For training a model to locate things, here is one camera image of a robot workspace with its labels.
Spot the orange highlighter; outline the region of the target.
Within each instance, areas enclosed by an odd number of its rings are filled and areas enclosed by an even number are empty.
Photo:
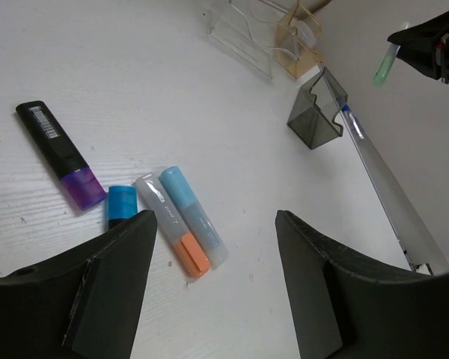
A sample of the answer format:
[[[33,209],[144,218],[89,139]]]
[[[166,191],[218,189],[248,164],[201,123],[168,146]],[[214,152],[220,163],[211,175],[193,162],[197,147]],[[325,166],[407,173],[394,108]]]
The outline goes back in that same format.
[[[191,278],[198,279],[210,270],[210,261],[192,235],[185,221],[162,186],[158,177],[146,174],[135,181],[137,192],[156,219],[169,243]]]

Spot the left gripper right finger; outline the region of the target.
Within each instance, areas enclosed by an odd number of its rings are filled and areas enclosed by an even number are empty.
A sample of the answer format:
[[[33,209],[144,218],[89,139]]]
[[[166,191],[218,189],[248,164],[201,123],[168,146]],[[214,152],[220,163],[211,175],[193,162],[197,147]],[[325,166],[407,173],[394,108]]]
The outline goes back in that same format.
[[[382,263],[287,210],[275,228],[302,358],[449,358],[449,272]]]

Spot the green highlighter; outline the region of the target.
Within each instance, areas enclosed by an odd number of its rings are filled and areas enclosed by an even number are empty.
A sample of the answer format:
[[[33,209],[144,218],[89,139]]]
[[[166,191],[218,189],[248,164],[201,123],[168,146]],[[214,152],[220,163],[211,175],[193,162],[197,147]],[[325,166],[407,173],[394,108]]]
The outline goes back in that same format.
[[[395,45],[393,43],[388,47],[387,52],[385,53],[384,58],[380,62],[374,77],[373,84],[377,87],[381,87],[387,80],[389,73],[391,72],[391,68],[394,64],[394,61],[397,58],[397,54],[399,52],[400,46]]]

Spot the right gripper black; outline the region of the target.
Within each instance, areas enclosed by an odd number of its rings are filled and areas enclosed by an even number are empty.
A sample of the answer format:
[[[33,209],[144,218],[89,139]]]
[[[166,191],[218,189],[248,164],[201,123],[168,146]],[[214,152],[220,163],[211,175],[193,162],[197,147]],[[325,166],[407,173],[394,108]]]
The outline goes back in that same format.
[[[388,42],[400,47],[398,59],[426,77],[449,84],[449,11],[391,34]]]

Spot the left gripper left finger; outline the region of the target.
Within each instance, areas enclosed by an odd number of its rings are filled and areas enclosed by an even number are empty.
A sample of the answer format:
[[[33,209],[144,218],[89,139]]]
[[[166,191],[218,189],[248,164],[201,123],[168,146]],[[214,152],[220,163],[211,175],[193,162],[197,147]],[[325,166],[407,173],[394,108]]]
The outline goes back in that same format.
[[[156,233],[144,210],[0,277],[0,358],[129,358]]]

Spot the purple highlighter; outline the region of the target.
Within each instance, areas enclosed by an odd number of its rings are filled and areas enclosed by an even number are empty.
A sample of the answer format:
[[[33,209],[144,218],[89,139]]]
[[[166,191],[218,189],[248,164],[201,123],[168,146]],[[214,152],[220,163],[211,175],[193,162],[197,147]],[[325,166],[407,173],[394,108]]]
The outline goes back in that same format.
[[[107,194],[90,165],[44,102],[19,104],[16,113],[80,210],[88,210],[106,199]]]

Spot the light blue highlighter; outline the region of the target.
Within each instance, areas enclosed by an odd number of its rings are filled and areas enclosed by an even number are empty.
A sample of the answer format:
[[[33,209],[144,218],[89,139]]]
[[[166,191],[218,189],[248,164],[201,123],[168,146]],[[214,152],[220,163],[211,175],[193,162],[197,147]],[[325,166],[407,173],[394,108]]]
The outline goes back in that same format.
[[[182,171],[177,166],[166,168],[159,180],[195,235],[212,268],[217,269],[228,259],[229,253]]]

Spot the clear spray bottle blue cap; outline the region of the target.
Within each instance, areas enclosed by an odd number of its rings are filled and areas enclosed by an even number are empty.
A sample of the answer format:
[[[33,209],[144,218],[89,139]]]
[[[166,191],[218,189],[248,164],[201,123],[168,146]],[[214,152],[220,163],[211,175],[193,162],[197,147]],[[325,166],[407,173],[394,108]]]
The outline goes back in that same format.
[[[359,140],[365,139],[365,133],[362,129],[358,119],[353,114],[352,110],[348,105],[344,105],[341,108],[341,114],[343,116],[344,122],[346,124],[346,127],[350,134],[352,134],[354,137],[358,138]]]

